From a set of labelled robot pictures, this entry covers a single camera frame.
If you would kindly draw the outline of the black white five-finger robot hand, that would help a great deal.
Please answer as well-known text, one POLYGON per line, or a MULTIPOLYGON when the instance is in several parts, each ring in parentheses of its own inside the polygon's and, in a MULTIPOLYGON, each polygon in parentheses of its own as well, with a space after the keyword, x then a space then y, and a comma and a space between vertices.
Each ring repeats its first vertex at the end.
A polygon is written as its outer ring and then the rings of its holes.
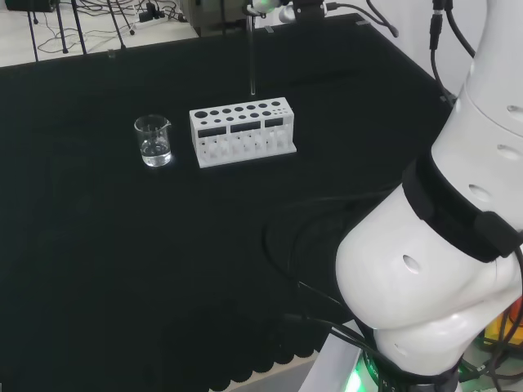
POLYGON ((283 23, 322 20, 328 12, 326 2, 320 0, 252 0, 246 1, 242 8, 246 16, 261 18, 278 9, 283 23))

